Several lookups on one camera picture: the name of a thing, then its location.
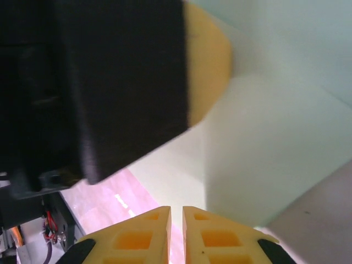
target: black cable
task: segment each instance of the black cable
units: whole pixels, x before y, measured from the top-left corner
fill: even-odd
[[[53,245],[51,244],[50,239],[46,238],[46,235],[49,235],[49,230],[48,230],[48,226],[44,223],[44,225],[43,225],[43,237],[44,237],[45,243],[46,243],[46,245],[48,247],[48,252],[46,254],[46,258],[45,258],[43,264],[49,264],[51,256],[53,254]]]
[[[49,239],[45,239],[45,243],[48,246],[48,253],[46,254],[46,259],[44,260],[43,264],[49,264],[51,256],[53,254],[53,245]]]
[[[2,252],[2,257],[0,258],[0,264],[16,264],[16,248],[10,248]]]

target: red wire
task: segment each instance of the red wire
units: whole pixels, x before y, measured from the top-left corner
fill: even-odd
[[[51,216],[51,213],[49,211],[46,212],[47,213],[47,223],[49,224],[49,229],[51,231],[51,235],[46,235],[44,234],[46,239],[52,239],[54,237],[54,232],[57,232],[57,225],[54,221],[54,219]]]
[[[47,215],[48,215],[48,223],[49,223],[50,229],[53,230],[53,227],[51,226],[51,223],[53,223],[55,226],[55,232],[57,232],[57,225],[56,225],[54,219],[51,217],[51,214],[49,211],[47,211]]]

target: white wall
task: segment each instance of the white wall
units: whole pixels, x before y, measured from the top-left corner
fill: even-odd
[[[194,205],[265,224],[352,159],[352,6],[193,2],[230,24],[214,19],[233,43],[234,78],[199,126],[199,144],[186,133],[131,170],[176,208],[177,223],[182,205]]]

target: wire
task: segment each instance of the wire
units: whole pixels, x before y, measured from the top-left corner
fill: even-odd
[[[13,237],[16,238],[16,240],[17,240],[18,246],[23,246],[23,239],[22,239],[22,236],[18,230],[18,227],[11,228],[11,231],[12,231]]]
[[[44,236],[44,239],[45,239],[46,245],[48,247],[48,251],[47,251],[46,258],[45,258],[43,264],[49,264],[51,256],[53,254],[53,245],[51,244],[49,239],[45,238],[45,236]]]
[[[51,216],[50,211],[47,211],[47,218],[45,219],[45,223],[43,225],[44,229],[44,237],[45,239],[53,239],[55,233],[58,231],[57,225],[54,219]]]
[[[46,213],[47,213],[47,215],[48,215],[48,223],[49,223],[50,229],[51,229],[51,230],[54,230],[55,232],[57,232],[57,225],[56,225],[54,219],[51,217],[51,213],[50,213],[49,211],[47,211]]]

